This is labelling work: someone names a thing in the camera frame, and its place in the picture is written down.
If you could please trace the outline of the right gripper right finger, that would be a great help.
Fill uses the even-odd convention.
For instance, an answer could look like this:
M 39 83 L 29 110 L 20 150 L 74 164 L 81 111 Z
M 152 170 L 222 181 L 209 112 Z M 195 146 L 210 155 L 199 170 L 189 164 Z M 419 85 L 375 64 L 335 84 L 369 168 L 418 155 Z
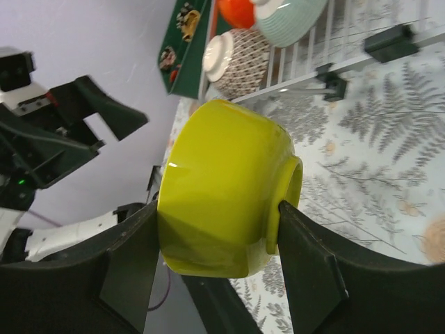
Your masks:
M 443 333 L 444 265 L 377 253 L 280 203 L 278 246 L 295 333 Z

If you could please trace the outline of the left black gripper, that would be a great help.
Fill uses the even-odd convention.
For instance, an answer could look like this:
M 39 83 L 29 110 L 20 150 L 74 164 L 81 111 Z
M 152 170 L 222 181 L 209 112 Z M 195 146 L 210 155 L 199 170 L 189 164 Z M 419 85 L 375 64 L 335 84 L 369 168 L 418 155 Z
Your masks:
M 1 142 L 37 189 L 46 189 L 99 154 L 104 146 L 84 119 L 99 114 L 117 140 L 149 122 L 148 117 L 107 95 L 88 75 L 51 88 L 46 105 L 14 114 L 1 105 Z

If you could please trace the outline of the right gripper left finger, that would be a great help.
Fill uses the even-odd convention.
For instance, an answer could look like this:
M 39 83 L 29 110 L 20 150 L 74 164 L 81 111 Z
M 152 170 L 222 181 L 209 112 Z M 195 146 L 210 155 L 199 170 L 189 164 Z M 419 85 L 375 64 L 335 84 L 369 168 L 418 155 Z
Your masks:
M 2 333 L 142 333 L 159 256 L 156 204 L 121 207 L 117 225 L 30 261 L 33 232 L 1 252 Z

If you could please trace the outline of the lime green bowl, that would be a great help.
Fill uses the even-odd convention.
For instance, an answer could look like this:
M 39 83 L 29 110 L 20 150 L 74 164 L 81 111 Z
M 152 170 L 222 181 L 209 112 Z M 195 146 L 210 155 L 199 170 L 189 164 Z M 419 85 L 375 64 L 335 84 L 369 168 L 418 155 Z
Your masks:
M 176 273 L 244 278 L 278 253 L 279 205 L 297 205 L 302 160 L 289 133 L 243 106 L 211 100 L 186 122 L 165 166 L 159 242 Z

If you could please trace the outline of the light green striped bowl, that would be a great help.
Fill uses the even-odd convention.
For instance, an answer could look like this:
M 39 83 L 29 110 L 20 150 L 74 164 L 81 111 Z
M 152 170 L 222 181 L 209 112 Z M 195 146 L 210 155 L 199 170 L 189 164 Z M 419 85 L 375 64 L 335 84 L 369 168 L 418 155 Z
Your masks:
M 315 25 L 327 0 L 252 0 L 256 28 L 278 48 L 299 41 Z

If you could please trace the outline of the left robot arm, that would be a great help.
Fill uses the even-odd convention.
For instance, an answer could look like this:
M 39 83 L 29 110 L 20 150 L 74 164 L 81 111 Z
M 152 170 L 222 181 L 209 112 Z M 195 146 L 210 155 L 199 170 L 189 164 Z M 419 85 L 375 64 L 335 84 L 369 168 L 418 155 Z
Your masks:
M 141 209 L 133 202 L 101 216 L 46 228 L 19 225 L 37 191 L 92 161 L 103 147 L 86 123 L 101 116 L 118 140 L 147 124 L 144 113 L 107 95 L 89 76 L 51 89 L 32 83 L 1 94 L 1 262 L 38 261 L 89 239 Z

